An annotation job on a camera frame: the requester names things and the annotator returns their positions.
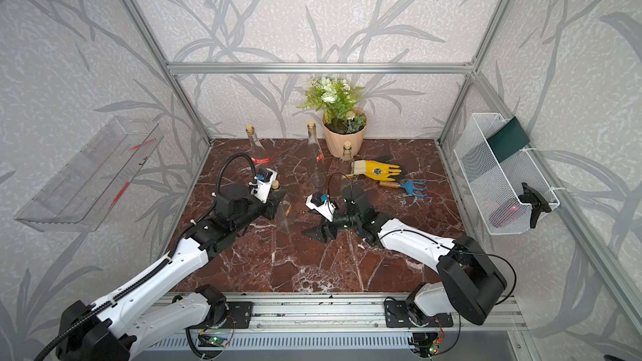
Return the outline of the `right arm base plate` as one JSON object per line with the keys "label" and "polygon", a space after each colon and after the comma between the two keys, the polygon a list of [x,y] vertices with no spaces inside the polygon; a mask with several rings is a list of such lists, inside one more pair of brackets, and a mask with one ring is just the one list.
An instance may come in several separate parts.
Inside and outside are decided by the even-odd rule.
{"label": "right arm base plate", "polygon": [[386,297],[383,301],[386,327],[388,328],[452,328],[455,324],[451,314],[428,317],[415,307],[408,307],[405,300]]}

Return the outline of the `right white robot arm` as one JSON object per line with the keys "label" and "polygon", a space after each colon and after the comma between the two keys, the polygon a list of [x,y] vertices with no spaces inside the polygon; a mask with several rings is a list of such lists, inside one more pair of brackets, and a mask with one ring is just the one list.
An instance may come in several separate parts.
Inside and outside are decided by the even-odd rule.
{"label": "right white robot arm", "polygon": [[466,321],[482,325],[500,303],[508,284],[493,263],[493,255],[466,235],[438,237],[406,225],[402,220],[378,212],[359,187],[343,190],[344,206],[337,207],[328,194],[314,192],[306,206],[323,220],[303,234],[326,243],[339,230],[350,229],[373,247],[399,252],[429,267],[440,281],[422,283],[405,301],[412,324],[423,327],[443,314],[456,313]]}

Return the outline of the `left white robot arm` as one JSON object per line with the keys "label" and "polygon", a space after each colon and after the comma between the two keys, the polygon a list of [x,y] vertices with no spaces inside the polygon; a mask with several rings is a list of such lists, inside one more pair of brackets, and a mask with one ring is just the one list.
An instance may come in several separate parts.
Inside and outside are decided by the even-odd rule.
{"label": "left white robot arm", "polygon": [[259,218],[273,220],[286,193],[274,183],[230,185],[212,210],[182,232],[174,247],[123,286],[63,312],[58,335],[38,355],[59,360],[132,360],[179,330],[225,324],[227,298],[210,285],[198,287],[155,312],[149,309],[182,279],[231,247]]}

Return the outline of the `short glass bottle gold label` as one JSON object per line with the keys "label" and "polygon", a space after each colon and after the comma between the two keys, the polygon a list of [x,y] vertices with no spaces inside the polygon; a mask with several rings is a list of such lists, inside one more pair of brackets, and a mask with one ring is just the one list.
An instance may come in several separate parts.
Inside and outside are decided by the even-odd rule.
{"label": "short glass bottle gold label", "polygon": [[290,216],[290,212],[292,211],[292,203],[289,198],[289,194],[280,185],[278,180],[275,180],[272,183],[272,192],[275,197],[281,199],[281,202],[279,202],[279,206],[275,213],[275,226],[279,232],[290,234],[292,232],[294,222],[292,217]]}

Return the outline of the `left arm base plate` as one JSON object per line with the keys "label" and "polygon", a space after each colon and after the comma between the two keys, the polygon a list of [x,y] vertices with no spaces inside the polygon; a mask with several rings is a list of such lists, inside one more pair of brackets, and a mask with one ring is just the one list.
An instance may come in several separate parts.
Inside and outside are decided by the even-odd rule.
{"label": "left arm base plate", "polygon": [[227,317],[220,326],[221,329],[249,329],[252,319],[252,302],[227,303]]}

